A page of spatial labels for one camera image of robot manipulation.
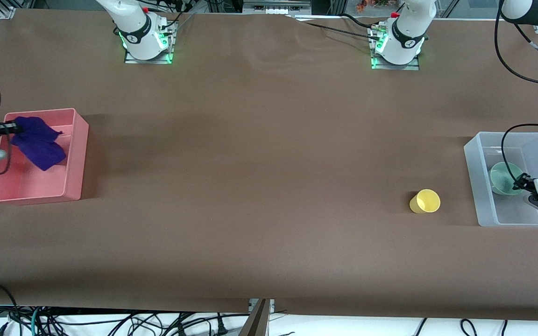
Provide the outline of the green bowl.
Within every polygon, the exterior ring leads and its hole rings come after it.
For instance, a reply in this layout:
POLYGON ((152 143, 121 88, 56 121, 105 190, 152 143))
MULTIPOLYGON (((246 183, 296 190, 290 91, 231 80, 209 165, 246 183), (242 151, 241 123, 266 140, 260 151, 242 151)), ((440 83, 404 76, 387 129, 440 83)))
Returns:
POLYGON ((512 175, 519 178, 523 174, 519 166, 511 162, 508 162, 508 165, 505 162, 498 162, 492 166, 488 174, 493 193, 502 196, 516 196, 523 192, 522 189, 514 189, 515 180, 512 178, 512 175))

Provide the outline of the purple microfiber cloth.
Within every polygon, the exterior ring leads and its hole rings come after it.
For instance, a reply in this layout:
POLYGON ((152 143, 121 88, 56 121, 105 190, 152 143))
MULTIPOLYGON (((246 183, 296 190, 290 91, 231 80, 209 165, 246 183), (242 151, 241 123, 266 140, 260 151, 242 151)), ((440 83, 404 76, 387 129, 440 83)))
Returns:
POLYGON ((42 171, 58 165, 66 159, 64 149, 56 142, 62 132, 55 131, 40 117, 17 117, 21 132, 11 138, 11 144, 42 171))

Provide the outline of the yellow cup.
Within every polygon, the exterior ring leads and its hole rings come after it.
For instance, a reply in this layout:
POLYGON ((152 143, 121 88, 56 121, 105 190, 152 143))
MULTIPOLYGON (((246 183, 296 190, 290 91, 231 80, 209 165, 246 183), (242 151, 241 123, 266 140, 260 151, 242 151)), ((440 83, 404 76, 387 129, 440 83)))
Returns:
POLYGON ((439 195, 431 189, 419 191, 409 202, 410 210, 414 213, 433 213, 441 205, 439 195))

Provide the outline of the clear plastic bin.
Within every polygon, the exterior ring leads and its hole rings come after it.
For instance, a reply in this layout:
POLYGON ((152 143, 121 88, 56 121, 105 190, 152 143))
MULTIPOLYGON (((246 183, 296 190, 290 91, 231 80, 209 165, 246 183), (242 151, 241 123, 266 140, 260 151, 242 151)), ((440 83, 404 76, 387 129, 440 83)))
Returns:
POLYGON ((479 132, 465 146, 478 223, 482 227, 538 227, 538 209, 529 204, 527 191, 517 195, 494 192, 490 172, 496 164, 510 165, 538 178, 538 133, 511 132, 501 146, 503 132, 479 132))

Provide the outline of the pink plastic bin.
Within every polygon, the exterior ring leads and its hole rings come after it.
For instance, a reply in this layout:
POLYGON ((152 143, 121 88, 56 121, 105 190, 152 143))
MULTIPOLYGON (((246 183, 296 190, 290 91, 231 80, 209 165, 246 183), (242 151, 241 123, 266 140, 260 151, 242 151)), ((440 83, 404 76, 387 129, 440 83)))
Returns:
POLYGON ((66 158, 46 171, 37 168, 18 147, 12 148, 11 166, 0 175, 0 203, 33 205, 81 198, 87 153, 88 123, 73 108, 7 113, 4 121, 39 117, 56 132, 66 158))

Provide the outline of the white background device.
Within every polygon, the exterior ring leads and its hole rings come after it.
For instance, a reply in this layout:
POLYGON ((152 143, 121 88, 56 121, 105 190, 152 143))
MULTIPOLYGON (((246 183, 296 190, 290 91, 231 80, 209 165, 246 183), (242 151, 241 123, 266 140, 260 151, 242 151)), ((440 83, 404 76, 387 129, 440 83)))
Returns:
POLYGON ((243 0, 244 14, 311 15, 311 0, 243 0))

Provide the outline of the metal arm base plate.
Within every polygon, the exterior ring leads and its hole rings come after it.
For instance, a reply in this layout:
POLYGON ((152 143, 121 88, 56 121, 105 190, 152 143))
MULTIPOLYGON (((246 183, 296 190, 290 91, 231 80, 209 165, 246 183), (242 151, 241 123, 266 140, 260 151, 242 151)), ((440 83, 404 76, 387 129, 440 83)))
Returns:
POLYGON ((139 53, 139 55, 147 56, 147 59, 137 59, 128 51, 126 44, 123 44, 122 46, 125 49, 124 63, 172 64, 177 39, 176 24, 171 24, 168 28, 163 28, 160 32, 155 32, 155 34, 148 37, 148 39, 152 39, 152 43, 147 45, 148 49, 139 53))
POLYGON ((406 37, 399 41, 391 37, 387 28, 368 28, 367 33, 376 40, 369 41, 371 67, 374 70, 419 70, 418 54, 425 37, 414 39, 406 37))

